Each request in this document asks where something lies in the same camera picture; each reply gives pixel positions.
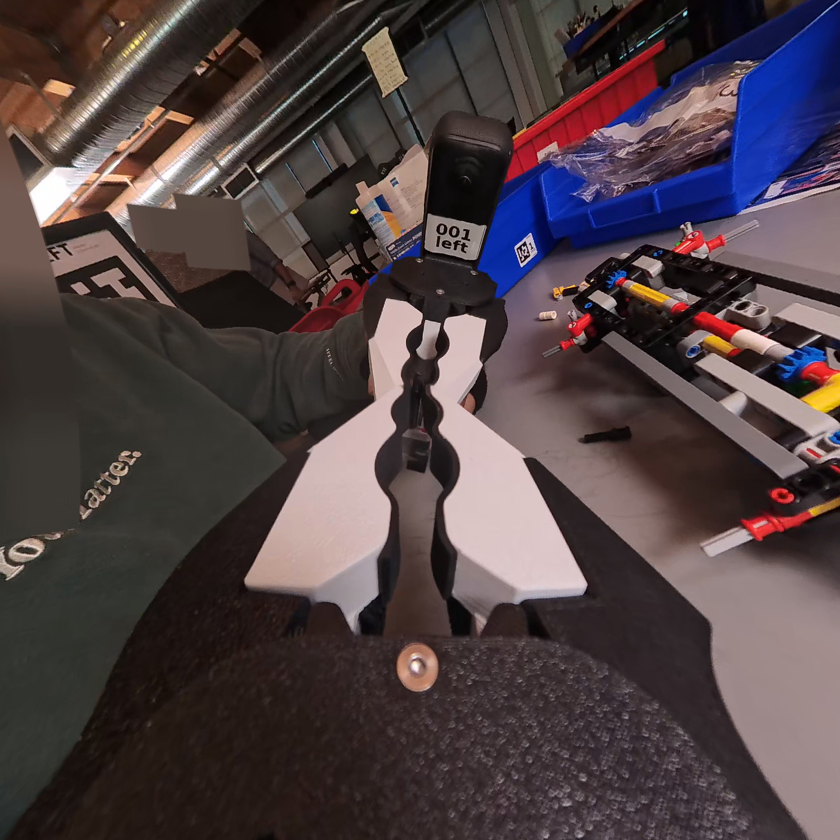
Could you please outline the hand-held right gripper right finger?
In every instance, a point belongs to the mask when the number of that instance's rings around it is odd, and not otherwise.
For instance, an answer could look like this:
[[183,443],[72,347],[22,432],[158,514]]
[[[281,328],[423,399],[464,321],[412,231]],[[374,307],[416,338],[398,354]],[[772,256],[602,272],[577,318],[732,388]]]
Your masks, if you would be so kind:
[[587,581],[529,463],[432,385],[429,468],[440,485],[431,562],[453,634],[481,632],[502,604],[578,597]]

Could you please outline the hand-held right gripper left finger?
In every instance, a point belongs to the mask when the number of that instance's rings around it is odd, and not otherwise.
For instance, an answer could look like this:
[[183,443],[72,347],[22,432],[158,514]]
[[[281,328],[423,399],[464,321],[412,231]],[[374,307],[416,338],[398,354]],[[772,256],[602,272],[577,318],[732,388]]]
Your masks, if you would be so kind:
[[251,591],[332,603],[356,634],[382,635],[400,569],[403,389],[314,445],[245,576]]

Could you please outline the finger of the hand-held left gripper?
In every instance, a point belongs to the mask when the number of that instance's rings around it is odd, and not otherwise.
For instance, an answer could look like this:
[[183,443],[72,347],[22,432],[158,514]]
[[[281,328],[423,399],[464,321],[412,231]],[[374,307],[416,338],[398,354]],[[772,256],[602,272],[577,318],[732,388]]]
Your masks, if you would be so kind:
[[448,341],[437,356],[437,380],[431,393],[439,403],[461,403],[476,383],[482,368],[481,346],[486,321],[472,315],[449,317],[441,334]]
[[424,317],[408,301],[387,298],[369,339],[369,362],[375,400],[395,388],[403,388],[403,367],[410,357],[409,334],[423,323]]

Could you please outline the grey lego connector with pin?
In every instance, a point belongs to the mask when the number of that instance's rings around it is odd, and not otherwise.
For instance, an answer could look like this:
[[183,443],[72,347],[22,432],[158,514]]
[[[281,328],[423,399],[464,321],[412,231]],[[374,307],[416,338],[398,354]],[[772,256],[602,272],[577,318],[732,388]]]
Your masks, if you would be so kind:
[[408,426],[402,436],[402,453],[406,469],[423,474],[427,471],[432,440],[424,424],[425,382],[417,377],[411,385]]

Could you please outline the person's left forearm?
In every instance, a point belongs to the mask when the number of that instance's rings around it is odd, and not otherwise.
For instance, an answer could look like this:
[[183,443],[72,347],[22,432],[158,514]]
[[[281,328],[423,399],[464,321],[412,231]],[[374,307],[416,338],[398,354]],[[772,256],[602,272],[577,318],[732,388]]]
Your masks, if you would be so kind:
[[274,333],[208,329],[183,310],[147,300],[59,299],[68,321],[86,318],[81,330],[101,342],[111,361],[118,350],[142,348],[205,387],[273,444],[371,400],[360,313],[325,331]]

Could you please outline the plastic bags of lego parts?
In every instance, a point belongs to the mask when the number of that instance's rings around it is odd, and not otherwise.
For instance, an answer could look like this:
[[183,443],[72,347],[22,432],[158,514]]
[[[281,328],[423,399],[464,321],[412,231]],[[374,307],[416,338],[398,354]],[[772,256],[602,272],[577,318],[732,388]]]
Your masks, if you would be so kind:
[[704,66],[636,119],[595,130],[548,160],[583,180],[573,195],[587,203],[719,162],[730,152],[742,79],[759,65]]

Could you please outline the red plastic object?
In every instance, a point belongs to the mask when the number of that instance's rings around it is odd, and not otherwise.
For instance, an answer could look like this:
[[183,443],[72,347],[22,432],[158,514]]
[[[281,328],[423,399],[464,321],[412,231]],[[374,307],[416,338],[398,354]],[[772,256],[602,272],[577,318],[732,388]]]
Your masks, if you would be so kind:
[[337,321],[356,313],[370,286],[353,279],[340,280],[324,297],[321,305],[305,314],[290,327],[290,333],[317,333],[331,329]]

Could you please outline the wipes canister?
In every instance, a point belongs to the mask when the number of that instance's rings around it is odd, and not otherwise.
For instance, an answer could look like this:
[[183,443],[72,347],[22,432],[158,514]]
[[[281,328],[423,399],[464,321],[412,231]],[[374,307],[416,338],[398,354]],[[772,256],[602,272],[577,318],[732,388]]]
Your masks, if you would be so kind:
[[356,204],[370,226],[382,255],[391,260],[388,247],[401,237],[403,226],[389,192],[382,184],[368,186],[365,182],[358,182],[356,188],[359,193]]

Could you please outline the blue bin with square tag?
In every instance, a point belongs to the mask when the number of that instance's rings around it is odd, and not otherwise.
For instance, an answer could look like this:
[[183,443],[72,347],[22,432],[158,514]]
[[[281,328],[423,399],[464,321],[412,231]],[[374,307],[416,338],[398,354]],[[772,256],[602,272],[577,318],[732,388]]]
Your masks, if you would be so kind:
[[558,244],[545,214],[541,176],[553,172],[551,162],[540,163],[507,182],[479,261],[480,271],[497,284],[503,297],[547,257]]

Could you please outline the white cardboard box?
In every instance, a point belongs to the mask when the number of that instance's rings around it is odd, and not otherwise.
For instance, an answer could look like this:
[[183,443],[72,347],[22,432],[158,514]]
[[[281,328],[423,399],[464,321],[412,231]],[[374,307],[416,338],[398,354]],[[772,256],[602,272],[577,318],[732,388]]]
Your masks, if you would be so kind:
[[425,215],[427,168],[426,149],[416,143],[377,184],[400,226],[400,234],[383,245],[390,261],[405,256],[419,244]]

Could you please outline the red plastic bin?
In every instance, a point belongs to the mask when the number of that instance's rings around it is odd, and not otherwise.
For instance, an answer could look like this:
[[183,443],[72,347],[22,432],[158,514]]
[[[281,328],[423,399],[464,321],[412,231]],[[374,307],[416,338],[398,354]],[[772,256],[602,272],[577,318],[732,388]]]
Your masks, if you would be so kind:
[[612,123],[653,92],[658,85],[655,60],[665,47],[660,40],[516,134],[507,181],[536,167],[551,152]]

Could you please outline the blue bin with plastic bags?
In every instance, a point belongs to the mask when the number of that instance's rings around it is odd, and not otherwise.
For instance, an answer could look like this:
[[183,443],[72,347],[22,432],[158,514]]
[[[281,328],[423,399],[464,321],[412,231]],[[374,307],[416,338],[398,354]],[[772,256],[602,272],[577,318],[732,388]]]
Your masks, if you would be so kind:
[[634,119],[707,65],[757,61],[743,79],[727,159],[603,202],[573,192],[582,179],[551,163],[539,176],[549,229],[575,247],[738,214],[838,122],[839,2],[810,1],[676,73],[622,113]]

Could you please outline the paper notice on pole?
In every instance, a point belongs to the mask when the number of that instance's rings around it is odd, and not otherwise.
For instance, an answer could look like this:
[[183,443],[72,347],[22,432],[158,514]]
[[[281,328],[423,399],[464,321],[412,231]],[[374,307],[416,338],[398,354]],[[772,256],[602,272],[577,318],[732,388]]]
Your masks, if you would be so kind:
[[390,29],[382,27],[362,45],[362,52],[382,98],[388,98],[405,84],[408,76],[392,42]]

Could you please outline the black and white sign board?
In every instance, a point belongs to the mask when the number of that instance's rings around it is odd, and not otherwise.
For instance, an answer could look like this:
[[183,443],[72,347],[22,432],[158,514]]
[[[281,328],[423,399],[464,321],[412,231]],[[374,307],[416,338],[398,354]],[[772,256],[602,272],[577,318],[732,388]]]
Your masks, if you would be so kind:
[[179,308],[172,284],[109,213],[43,226],[41,233],[59,292]]

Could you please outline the silver ventilation duct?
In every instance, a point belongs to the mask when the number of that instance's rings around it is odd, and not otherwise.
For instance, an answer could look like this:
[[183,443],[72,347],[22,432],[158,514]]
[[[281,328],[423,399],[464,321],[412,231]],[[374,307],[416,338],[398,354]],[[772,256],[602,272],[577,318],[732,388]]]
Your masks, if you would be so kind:
[[176,193],[199,194],[236,172],[265,134],[263,119],[287,121],[361,49],[367,35],[389,20],[395,2],[321,3],[135,181],[132,203],[162,206]]
[[121,29],[37,145],[56,166],[92,172],[141,126],[260,1],[165,1]]

